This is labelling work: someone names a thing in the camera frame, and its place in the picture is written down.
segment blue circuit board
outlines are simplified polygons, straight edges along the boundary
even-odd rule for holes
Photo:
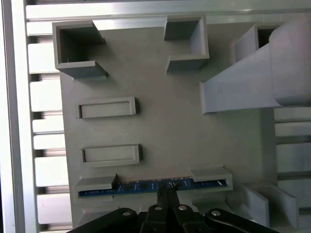
[[[78,192],[79,197],[93,196],[115,196],[121,194],[154,193],[160,186],[176,187],[177,190],[201,189],[227,187],[225,180],[194,182],[191,177],[162,179],[162,180],[141,180],[134,182],[116,183],[113,189],[88,190]]]

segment gray surface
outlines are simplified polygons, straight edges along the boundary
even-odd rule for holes
[[[86,167],[133,165],[139,163],[139,145],[117,145],[83,148],[82,163]]]
[[[114,117],[136,114],[135,98],[84,100],[77,104],[77,118]]]
[[[53,23],[55,68],[72,78],[106,78],[96,61],[89,61],[86,50],[104,44],[92,20]]]
[[[164,40],[190,41],[191,54],[169,56],[166,66],[168,73],[198,71],[207,63],[209,53],[205,16],[167,16]]]
[[[269,38],[274,96],[282,106],[311,103],[310,26],[306,15],[283,24]]]
[[[72,186],[85,174],[105,176],[107,172],[116,172],[121,181],[183,177],[190,175],[189,167],[202,164],[225,164],[233,174],[234,183],[265,180],[261,111],[202,116],[200,110],[199,81],[229,65],[229,44],[249,25],[209,26],[214,54],[212,66],[190,75],[166,75],[165,58],[173,51],[181,54],[189,51],[189,47],[185,43],[164,42],[162,28],[102,32],[109,46],[98,47],[89,54],[105,64],[110,78],[85,83],[61,73],[70,194],[74,195]],[[219,37],[228,34],[231,37],[219,41]],[[137,98],[140,114],[91,121],[75,118],[75,103],[80,100],[124,96]],[[80,164],[78,156],[82,148],[124,144],[142,145],[144,159],[135,169],[132,166],[86,168]],[[197,195],[190,192],[187,199],[195,200]],[[131,198],[131,207],[139,210],[140,198],[145,196],[115,197],[109,206],[123,207],[122,198]],[[99,200],[94,200],[93,205],[106,208],[107,204]],[[86,204],[72,198],[71,206],[76,226]]]

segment gray plastic block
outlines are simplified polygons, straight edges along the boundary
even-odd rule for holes
[[[74,79],[107,78],[96,61],[90,61],[87,47],[105,43],[92,20],[53,23],[55,68]]]
[[[190,175],[194,182],[225,180],[227,187],[217,188],[219,191],[233,190],[232,174],[223,165],[208,165],[204,167],[189,168]]]
[[[297,198],[272,184],[242,185],[243,209],[259,224],[276,230],[298,228]]]
[[[190,40],[191,48],[191,54],[169,56],[168,73],[199,70],[209,58],[205,16],[167,16],[164,40]]]
[[[86,167],[132,165],[139,163],[139,144],[82,149]]]
[[[116,181],[116,175],[106,177],[82,178],[75,186],[74,192],[112,189],[113,183]]]
[[[77,119],[134,114],[136,114],[134,97],[84,100],[76,106]]]

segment screw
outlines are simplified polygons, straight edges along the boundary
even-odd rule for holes
[[[179,209],[179,210],[186,210],[187,207],[186,207],[185,205],[181,205],[181,206],[178,207],[178,209]]]
[[[219,216],[219,215],[220,215],[220,213],[219,213],[219,211],[214,210],[214,211],[212,211],[212,215],[214,215],[214,216]]]
[[[122,215],[123,215],[123,216],[129,216],[129,215],[131,215],[131,213],[128,212],[128,211],[126,211],[126,212],[124,212]]]

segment gray 3d printed tray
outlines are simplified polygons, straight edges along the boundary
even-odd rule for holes
[[[191,47],[189,41],[163,41],[163,27],[100,32],[106,44],[89,46],[86,55],[109,73],[106,80],[79,79],[60,70],[74,227],[119,207],[139,211],[156,202],[155,193],[78,197],[81,188],[110,187],[112,174],[122,182],[191,176],[228,181],[214,191],[276,182],[272,110],[201,112],[199,82],[230,65],[231,41],[252,25],[207,26],[210,59],[197,72],[167,74],[167,58],[191,54]],[[209,169],[218,164],[225,166]],[[225,192],[178,195],[201,211],[210,200],[226,205]]]

